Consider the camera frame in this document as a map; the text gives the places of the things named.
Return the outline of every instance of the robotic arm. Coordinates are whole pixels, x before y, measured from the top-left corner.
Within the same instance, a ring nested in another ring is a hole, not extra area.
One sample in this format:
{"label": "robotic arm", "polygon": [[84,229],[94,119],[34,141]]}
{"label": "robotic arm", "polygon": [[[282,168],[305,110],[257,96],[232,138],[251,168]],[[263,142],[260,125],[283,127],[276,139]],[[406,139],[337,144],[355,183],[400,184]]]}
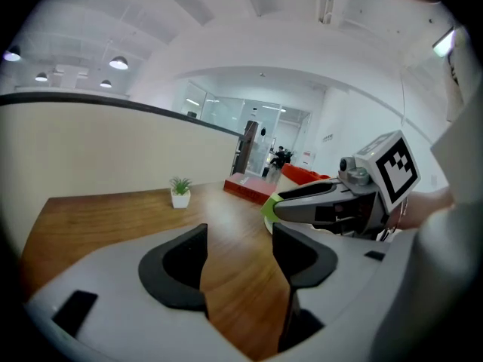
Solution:
{"label": "robotic arm", "polygon": [[337,178],[279,193],[283,201],[273,212],[281,220],[375,240],[419,181],[414,157],[398,130],[342,158]]}

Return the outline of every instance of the glass wall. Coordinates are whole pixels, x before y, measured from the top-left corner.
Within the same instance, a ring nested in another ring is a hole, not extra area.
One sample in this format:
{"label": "glass wall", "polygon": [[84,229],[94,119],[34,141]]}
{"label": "glass wall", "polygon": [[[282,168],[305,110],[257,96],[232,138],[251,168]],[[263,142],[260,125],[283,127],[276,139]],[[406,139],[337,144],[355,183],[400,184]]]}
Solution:
{"label": "glass wall", "polygon": [[292,163],[300,157],[306,140],[310,113],[276,103],[216,97],[189,82],[183,97],[182,113],[219,127],[245,133],[248,121],[258,123],[247,171],[262,176],[279,146],[293,152]]}
{"label": "glass wall", "polygon": [[188,82],[181,112],[193,118],[200,119],[206,96],[206,91],[202,90],[198,86],[195,86],[193,83]]}
{"label": "glass wall", "polygon": [[208,93],[203,106],[202,121],[238,131],[243,100],[215,97]]}

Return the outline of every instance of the wooden table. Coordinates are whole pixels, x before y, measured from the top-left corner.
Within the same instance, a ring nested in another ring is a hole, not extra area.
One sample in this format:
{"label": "wooden table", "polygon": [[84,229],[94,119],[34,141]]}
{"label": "wooden table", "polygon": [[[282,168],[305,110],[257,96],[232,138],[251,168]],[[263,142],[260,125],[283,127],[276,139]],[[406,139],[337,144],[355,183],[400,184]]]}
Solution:
{"label": "wooden table", "polygon": [[193,186],[191,193],[186,210],[172,208],[167,189],[49,199],[20,260],[26,298],[93,250],[206,222],[201,290],[210,322],[253,360],[276,354],[289,286],[260,205],[224,192],[222,183]]}

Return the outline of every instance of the black rectangular panel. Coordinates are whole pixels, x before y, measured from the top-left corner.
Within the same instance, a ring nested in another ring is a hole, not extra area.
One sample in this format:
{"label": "black rectangular panel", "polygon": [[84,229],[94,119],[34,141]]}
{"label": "black rectangular panel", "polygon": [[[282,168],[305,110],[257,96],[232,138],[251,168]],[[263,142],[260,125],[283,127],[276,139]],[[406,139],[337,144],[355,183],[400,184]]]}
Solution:
{"label": "black rectangular panel", "polygon": [[66,333],[75,337],[96,299],[96,293],[77,290],[67,299],[52,320]]}

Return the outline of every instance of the white flower pot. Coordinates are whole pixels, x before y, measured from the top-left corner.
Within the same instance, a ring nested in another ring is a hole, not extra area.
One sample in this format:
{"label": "white flower pot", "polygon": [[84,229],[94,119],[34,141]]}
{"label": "white flower pot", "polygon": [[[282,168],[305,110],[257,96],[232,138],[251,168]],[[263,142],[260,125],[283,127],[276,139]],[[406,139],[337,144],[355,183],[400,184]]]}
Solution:
{"label": "white flower pot", "polygon": [[173,189],[171,190],[171,201],[173,202],[173,208],[175,209],[187,208],[190,197],[191,197],[190,191],[180,196],[180,195],[175,195],[173,192]]}

